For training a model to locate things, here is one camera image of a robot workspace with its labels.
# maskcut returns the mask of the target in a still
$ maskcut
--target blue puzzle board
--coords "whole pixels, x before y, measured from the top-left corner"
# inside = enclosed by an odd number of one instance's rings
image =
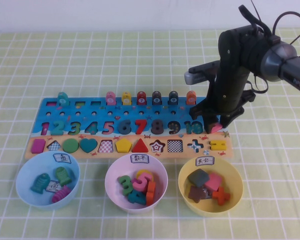
[[[83,152],[80,147],[74,152],[77,158],[96,158],[98,157],[120,157],[123,153],[116,151],[116,142],[122,138],[128,139],[132,143],[130,151],[134,144],[141,138],[147,145],[149,152],[156,157],[167,158],[184,158],[202,155],[204,150],[210,149],[209,140],[224,140],[228,146],[227,151],[223,153],[227,157],[232,156],[232,146],[230,138],[227,137],[227,129],[219,132],[207,134],[203,127],[202,117],[192,120],[189,110],[194,105],[186,104],[186,97],[179,97],[177,105],[169,105],[168,97],[162,97],[162,105],[152,105],[152,97],[147,97],[146,105],[137,105],[137,98],[132,97],[131,105],[123,105],[122,98],[116,97],[116,105],[107,105],[104,97],[69,97],[68,106],[60,106],[57,98],[43,99],[37,117],[33,126],[33,130],[28,142],[25,157],[27,159],[35,154],[31,152],[31,147],[35,139],[43,138],[46,140],[44,152],[56,150],[53,146],[58,146],[58,150],[62,150],[63,142],[69,138],[75,138],[80,142],[83,138],[95,138],[97,140],[97,148],[90,152]],[[201,102],[204,97],[197,97],[196,103]],[[129,134],[121,134],[119,125],[122,121],[129,120],[131,132]],[[140,127],[135,124],[136,120],[146,120],[146,126],[141,134],[136,134]],[[152,123],[154,120],[161,120],[163,123],[163,132],[161,134],[153,134]],[[54,123],[61,121],[64,123],[62,128],[63,135],[51,135],[56,128]],[[111,141],[112,152],[99,151],[103,140]],[[165,147],[162,152],[152,151],[151,144],[159,140]],[[182,152],[168,152],[168,140],[178,141]],[[203,143],[203,148],[199,152],[190,149],[188,145],[193,140]]]

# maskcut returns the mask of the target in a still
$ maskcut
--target pink bowl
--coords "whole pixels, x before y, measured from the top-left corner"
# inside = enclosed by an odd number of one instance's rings
[[[139,170],[146,169],[153,174],[155,181],[154,202],[150,206],[130,203],[122,194],[123,187],[118,178],[128,175],[131,180],[136,177]],[[144,153],[133,153],[117,159],[108,169],[104,180],[105,191],[111,201],[122,210],[130,214],[143,214],[155,208],[166,193],[168,187],[168,174],[163,164],[153,156]]]

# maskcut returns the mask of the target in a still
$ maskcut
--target blue bowl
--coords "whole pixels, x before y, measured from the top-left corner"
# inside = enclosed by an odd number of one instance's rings
[[[72,182],[66,186],[72,191],[62,200],[53,203],[52,197],[61,189],[55,175],[56,168],[64,167]],[[31,190],[37,177],[46,173],[50,177],[49,186],[43,194]],[[47,151],[28,160],[16,177],[16,192],[18,196],[31,206],[42,210],[56,210],[66,206],[76,195],[79,188],[80,167],[77,160],[64,151]]]

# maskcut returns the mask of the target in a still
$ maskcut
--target blue heart piece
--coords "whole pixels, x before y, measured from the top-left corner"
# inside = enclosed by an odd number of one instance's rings
[[[84,138],[80,142],[81,149],[86,153],[90,153],[93,149],[97,147],[97,145],[98,145],[97,140],[95,140],[94,138],[91,139]]]

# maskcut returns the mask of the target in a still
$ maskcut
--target bowl label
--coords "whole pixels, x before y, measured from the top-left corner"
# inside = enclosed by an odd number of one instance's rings
[[[130,156],[131,163],[133,164],[148,164],[149,163],[149,156],[146,154],[132,154]]]
[[[197,157],[195,160],[196,166],[213,165],[213,164],[215,164],[214,156],[200,156],[200,157]]]
[[[50,193],[56,193],[61,189],[60,182],[51,180],[45,190]]]
[[[71,164],[71,160],[68,154],[55,153],[53,154],[54,160],[58,163]]]

